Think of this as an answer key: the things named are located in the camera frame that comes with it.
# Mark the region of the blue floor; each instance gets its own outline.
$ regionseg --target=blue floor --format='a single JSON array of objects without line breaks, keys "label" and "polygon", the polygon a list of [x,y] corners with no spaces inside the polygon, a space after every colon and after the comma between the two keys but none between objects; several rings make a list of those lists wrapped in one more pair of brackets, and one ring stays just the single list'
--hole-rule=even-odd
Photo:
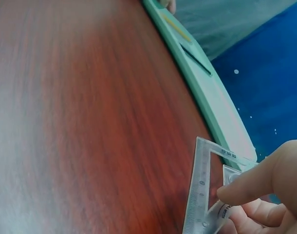
[{"label": "blue floor", "polygon": [[297,3],[212,64],[238,109],[259,162],[282,143],[297,139]]}]

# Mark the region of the wooden table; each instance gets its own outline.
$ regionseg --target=wooden table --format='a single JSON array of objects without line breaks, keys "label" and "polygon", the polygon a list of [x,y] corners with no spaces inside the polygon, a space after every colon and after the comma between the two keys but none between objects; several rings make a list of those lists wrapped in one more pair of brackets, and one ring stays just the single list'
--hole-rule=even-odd
[{"label": "wooden table", "polygon": [[180,234],[196,136],[140,1],[0,0],[0,234]]}]

